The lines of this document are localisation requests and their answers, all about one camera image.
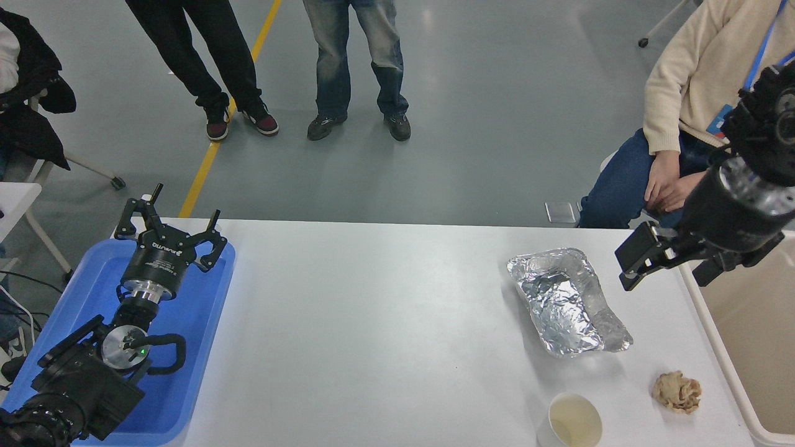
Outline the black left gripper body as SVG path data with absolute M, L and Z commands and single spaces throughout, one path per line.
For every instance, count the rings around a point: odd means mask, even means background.
M 196 259 L 195 246 L 187 244 L 190 234 L 164 227 L 163 234 L 154 229 L 137 237 L 137 247 L 121 285 L 131 291 L 135 282 L 153 282 L 168 292 L 181 288 L 188 266 Z

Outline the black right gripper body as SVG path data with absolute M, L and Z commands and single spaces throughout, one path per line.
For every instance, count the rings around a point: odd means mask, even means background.
M 710 167 L 685 201 L 676 229 L 727 251 L 762 247 L 788 223 L 788 187 L 754 173 L 746 163 Z

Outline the seated person's left hand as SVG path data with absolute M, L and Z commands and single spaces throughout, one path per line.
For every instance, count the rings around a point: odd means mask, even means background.
M 659 193 L 653 208 L 656 211 L 664 213 L 671 213 L 682 209 L 685 201 L 689 198 L 702 178 L 704 178 L 705 174 L 705 171 L 693 173 L 670 182 Z

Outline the seated person's right hand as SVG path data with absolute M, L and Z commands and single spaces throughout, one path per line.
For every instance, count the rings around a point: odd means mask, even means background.
M 650 209 L 669 212 L 681 207 L 676 187 L 679 181 L 679 152 L 672 150 L 655 153 L 648 173 L 644 200 Z

